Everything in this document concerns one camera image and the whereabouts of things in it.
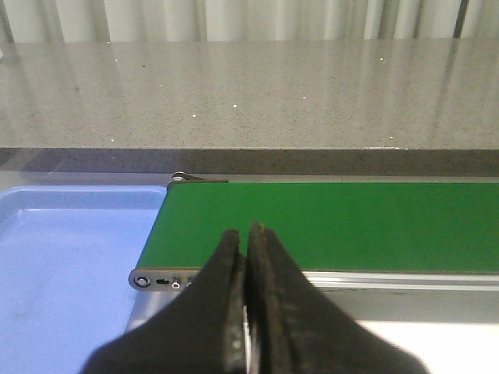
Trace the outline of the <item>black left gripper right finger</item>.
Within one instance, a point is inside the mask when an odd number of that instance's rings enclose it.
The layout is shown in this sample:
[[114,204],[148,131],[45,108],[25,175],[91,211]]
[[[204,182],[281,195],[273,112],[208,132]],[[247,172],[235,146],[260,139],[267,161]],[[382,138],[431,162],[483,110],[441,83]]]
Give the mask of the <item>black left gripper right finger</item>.
[[246,302],[252,373],[425,373],[314,287],[274,231],[253,224]]

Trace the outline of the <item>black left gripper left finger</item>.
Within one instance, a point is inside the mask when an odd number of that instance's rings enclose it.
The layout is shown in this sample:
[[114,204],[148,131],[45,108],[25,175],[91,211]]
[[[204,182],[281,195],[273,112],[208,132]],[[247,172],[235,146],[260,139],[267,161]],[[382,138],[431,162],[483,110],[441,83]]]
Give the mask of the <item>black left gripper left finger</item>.
[[246,260],[225,231],[206,265],[161,311],[101,346],[83,373],[244,373]]

